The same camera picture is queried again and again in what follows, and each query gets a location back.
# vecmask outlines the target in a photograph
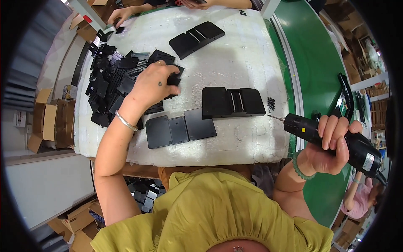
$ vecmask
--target pink shirt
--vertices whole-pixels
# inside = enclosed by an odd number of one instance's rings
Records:
[[[368,211],[368,195],[372,188],[372,179],[366,178],[365,184],[359,184],[357,191],[354,195],[354,207],[351,211],[348,211],[344,204],[341,205],[341,210],[346,215],[353,219],[359,219],[364,216]]]

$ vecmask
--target yellow shirt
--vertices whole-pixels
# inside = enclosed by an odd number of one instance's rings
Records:
[[[254,240],[270,252],[329,251],[333,232],[290,217],[237,172],[205,168],[175,172],[153,213],[105,227],[91,242],[96,252],[206,252],[233,239]]]

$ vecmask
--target necklace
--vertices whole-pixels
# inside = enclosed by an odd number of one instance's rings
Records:
[[[234,247],[234,252],[243,252],[243,247],[237,247],[237,248],[235,248]]]

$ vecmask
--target mobile phone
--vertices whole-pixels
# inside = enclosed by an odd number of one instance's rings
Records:
[[[192,0],[193,2],[196,2],[198,4],[207,4],[205,0]]]

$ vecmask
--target screwdriver label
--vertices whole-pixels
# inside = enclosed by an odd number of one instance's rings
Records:
[[[367,157],[365,158],[362,168],[366,171],[370,171],[372,164],[374,163],[374,159],[375,157],[371,153],[367,153]]]

